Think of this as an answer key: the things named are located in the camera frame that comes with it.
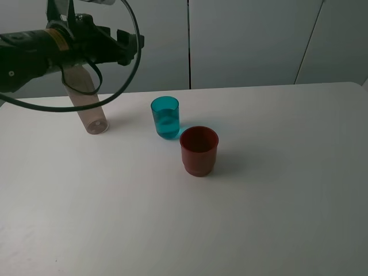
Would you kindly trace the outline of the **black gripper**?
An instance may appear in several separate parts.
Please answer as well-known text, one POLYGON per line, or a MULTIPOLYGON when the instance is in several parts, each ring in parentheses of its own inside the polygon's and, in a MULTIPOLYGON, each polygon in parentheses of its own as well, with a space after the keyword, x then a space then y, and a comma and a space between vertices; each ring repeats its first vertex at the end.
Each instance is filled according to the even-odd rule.
POLYGON ((138 49, 144 47, 144 36, 140 35, 141 46, 137 46, 136 34, 117 30, 117 41, 110 36, 110 28, 97 26, 89 14, 47 13, 45 55, 51 66, 74 66, 117 62, 130 65, 138 49))

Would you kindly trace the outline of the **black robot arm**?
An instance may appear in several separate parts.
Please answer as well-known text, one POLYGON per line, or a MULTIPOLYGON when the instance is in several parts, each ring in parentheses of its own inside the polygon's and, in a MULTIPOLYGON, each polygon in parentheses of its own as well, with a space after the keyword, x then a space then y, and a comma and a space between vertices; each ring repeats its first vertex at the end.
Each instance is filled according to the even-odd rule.
POLYGON ((144 36, 96 26, 89 14, 67 21, 51 20, 45 29, 1 35, 1 92, 14 93, 32 79, 88 64, 101 75, 99 64, 127 66, 144 47, 144 36))

